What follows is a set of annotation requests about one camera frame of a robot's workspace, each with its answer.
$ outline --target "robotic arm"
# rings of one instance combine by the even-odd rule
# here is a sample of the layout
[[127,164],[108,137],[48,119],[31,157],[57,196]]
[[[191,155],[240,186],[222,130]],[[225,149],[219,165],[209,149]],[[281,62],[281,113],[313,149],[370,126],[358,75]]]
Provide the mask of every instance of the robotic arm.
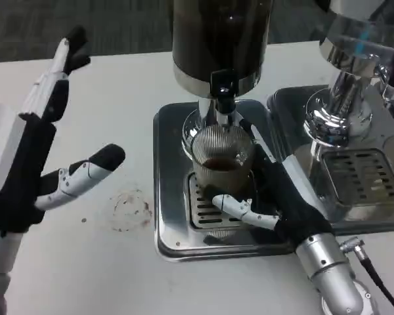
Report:
[[274,230],[284,242],[290,243],[308,278],[320,292],[322,309],[326,315],[379,314],[368,288],[355,279],[349,259],[345,256],[351,251],[357,254],[377,286],[394,305],[394,298],[383,286],[362,248],[363,242],[354,238],[340,245],[331,224],[298,192],[289,176],[288,164],[292,161],[278,163],[255,126],[244,119],[240,124],[255,142],[254,169],[263,174],[265,189],[274,198],[280,212],[278,215],[258,214],[256,209],[252,209],[252,200],[239,202],[214,186],[205,188],[205,197],[242,222]]
[[68,203],[97,185],[125,159],[109,144],[89,159],[41,176],[59,121],[68,103],[72,71],[90,63],[79,54],[85,30],[76,27],[58,45],[51,67],[35,82],[22,111],[0,106],[0,315],[22,236],[46,210]]

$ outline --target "espresso machine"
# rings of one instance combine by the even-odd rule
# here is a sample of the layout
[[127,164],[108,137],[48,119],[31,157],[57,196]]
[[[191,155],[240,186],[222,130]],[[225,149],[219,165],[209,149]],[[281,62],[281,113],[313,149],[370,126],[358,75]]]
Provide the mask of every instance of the espresso machine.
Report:
[[329,1],[328,86],[282,89],[269,122],[277,159],[294,155],[338,233],[394,230],[394,1]]
[[[259,81],[272,2],[169,3],[175,77],[199,100],[154,118],[156,248],[175,262],[295,253],[323,313],[379,314],[345,256],[356,254],[394,306],[363,241],[336,236],[394,230],[394,1],[317,1],[335,78],[279,90],[264,106],[236,97]],[[256,158],[232,195],[200,186],[193,148],[233,128]]]
[[[154,191],[158,251],[171,261],[289,253],[276,234],[252,228],[203,196],[190,144],[211,125],[244,117],[270,142],[267,109],[236,97],[260,80],[272,0],[169,2],[173,71],[197,102],[169,104],[154,118]],[[249,181],[248,196],[255,194]],[[273,211],[266,207],[265,212]]]

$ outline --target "coffee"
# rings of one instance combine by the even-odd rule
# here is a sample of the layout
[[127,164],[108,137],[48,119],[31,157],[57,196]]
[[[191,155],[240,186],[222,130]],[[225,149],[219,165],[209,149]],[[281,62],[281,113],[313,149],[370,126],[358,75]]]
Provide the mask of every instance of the coffee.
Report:
[[227,157],[216,157],[214,159],[209,159],[205,163],[203,163],[204,167],[211,169],[212,171],[234,171],[241,167],[238,161],[235,159],[227,158]]
[[186,74],[210,82],[235,69],[242,79],[263,63],[273,0],[173,0],[173,59]]

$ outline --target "white table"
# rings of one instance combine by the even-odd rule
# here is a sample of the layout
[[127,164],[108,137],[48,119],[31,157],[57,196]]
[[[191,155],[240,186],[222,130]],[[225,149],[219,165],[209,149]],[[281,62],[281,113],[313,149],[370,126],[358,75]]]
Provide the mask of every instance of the white table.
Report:
[[[265,59],[263,79],[247,96],[262,102],[279,88],[327,84],[332,73],[315,42],[271,45]],[[19,109],[48,63],[0,64],[0,102]],[[153,211],[152,118],[164,104],[196,99],[176,84],[170,53],[94,57],[70,84],[46,171],[109,142],[127,158],[89,194],[31,228],[12,272],[10,315],[320,314],[318,295],[293,255],[173,264],[155,252],[152,224],[132,226],[128,208],[113,219],[115,204],[128,196]],[[363,238],[394,294],[394,233]],[[382,314],[394,314],[351,261]]]

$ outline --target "floor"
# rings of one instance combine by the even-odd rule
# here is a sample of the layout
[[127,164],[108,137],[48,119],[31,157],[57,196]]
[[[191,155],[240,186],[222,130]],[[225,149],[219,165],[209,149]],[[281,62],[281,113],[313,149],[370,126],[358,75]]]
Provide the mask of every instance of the floor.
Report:
[[[0,62],[52,57],[77,24],[93,55],[171,50],[166,0],[0,0]],[[322,12],[313,0],[276,0],[270,43],[315,39]]]

